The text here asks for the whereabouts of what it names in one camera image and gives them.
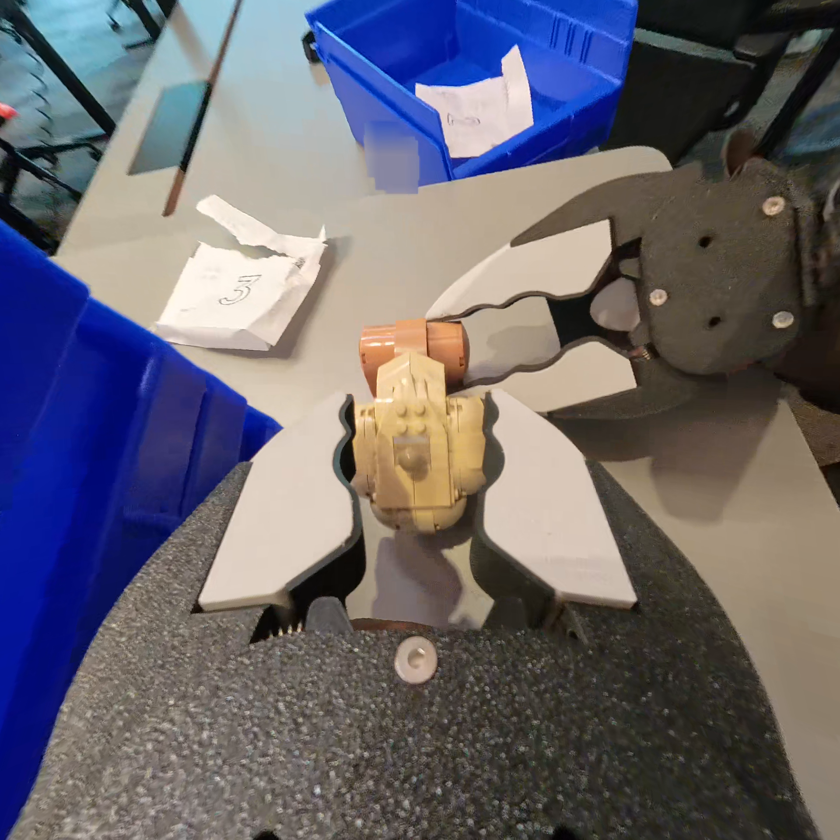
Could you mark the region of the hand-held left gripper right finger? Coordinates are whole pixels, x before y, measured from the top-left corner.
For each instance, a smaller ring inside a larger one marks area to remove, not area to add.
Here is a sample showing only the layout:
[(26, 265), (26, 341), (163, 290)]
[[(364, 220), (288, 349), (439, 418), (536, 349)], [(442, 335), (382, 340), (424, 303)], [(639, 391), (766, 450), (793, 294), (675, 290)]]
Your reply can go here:
[(560, 602), (628, 610), (637, 594), (582, 452), (501, 389), (484, 396), (476, 535)]

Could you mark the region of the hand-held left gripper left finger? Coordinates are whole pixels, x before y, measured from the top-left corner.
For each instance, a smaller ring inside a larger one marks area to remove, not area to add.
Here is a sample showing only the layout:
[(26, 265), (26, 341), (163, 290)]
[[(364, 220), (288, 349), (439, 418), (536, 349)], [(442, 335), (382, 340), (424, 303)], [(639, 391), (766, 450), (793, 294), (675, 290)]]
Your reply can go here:
[(197, 603), (205, 613), (345, 602), (364, 578), (354, 401), (336, 392), (252, 458)]

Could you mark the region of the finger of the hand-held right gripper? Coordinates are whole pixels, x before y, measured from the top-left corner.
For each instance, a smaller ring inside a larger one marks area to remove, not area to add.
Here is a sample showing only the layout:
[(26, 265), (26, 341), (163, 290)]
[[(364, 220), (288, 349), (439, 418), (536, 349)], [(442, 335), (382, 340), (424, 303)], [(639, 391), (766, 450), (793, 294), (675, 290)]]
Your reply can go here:
[(552, 358), (519, 364), (489, 383), (533, 412), (548, 415), (634, 391), (633, 363), (599, 339), (572, 343)]
[(429, 321), (454, 321), (524, 298), (581, 298), (613, 257), (609, 219), (524, 245), (508, 243), (452, 283), (426, 312)]

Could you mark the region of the tan brown brick toy figure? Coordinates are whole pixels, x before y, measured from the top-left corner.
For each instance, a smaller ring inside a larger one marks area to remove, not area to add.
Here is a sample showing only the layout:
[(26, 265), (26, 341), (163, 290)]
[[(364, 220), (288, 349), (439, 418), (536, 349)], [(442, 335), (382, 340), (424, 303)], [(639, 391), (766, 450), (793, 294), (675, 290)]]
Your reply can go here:
[(486, 484), (485, 403), (451, 395), (469, 365), (463, 325), (416, 318), (365, 327), (359, 356), (373, 399), (353, 409), (353, 488), (390, 529), (453, 527)]

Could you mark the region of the grey desk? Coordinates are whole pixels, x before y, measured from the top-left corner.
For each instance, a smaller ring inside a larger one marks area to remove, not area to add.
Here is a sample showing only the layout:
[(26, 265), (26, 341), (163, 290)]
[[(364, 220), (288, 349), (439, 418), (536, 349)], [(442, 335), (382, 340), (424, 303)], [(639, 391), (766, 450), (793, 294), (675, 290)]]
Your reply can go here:
[[(170, 17), (58, 262), (151, 326), (198, 242), (236, 242), (196, 210), (216, 194), (285, 235), (332, 243), (297, 321), (269, 353), (185, 348), (282, 426), (334, 392), (368, 389), (364, 325), (422, 316), (468, 268), (576, 193), (661, 171), (628, 148), (425, 187), (375, 191), (323, 68), (301, 49), (308, 2), (243, 2), (174, 213), (175, 170), (130, 175), (161, 92), (207, 75), (227, 2)], [(693, 563), (764, 683), (824, 838), (838, 838), (838, 507), (781, 385), (741, 371), (677, 409), (626, 424), (563, 423)]]

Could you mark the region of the white paper sheet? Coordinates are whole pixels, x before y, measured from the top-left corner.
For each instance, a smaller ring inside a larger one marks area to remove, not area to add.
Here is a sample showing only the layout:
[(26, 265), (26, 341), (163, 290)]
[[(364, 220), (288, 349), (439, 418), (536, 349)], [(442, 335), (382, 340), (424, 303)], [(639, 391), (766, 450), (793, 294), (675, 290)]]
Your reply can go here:
[(533, 126), (529, 78), (518, 45), (500, 66), (499, 77), (462, 87), (415, 85), (415, 96), (440, 118), (451, 159), (479, 157)]

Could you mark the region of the small blue storage bin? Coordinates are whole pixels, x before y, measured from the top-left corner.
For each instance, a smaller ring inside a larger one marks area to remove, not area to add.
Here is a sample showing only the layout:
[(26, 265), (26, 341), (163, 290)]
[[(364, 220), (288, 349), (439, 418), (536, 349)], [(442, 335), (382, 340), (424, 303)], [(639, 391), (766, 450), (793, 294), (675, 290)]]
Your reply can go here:
[[(608, 137), (634, 42), (637, 2), (334, 1), (305, 14), (353, 138), (394, 152), (403, 181), (427, 186), (583, 154)], [(503, 79), (518, 48), (532, 125), (483, 154), (450, 150), (454, 118), (417, 89)]]

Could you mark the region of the torn white paper bag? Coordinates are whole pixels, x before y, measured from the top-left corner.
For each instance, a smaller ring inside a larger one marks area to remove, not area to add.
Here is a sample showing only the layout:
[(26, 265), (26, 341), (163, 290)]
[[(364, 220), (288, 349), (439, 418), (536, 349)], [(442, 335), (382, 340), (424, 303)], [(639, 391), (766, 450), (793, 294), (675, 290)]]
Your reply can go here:
[(319, 276), (328, 246), (325, 227), (316, 237), (279, 234), (217, 195), (205, 197), (196, 210), (240, 245), (269, 254), (252, 257), (200, 243), (154, 331), (168, 343), (196, 348), (271, 350)]

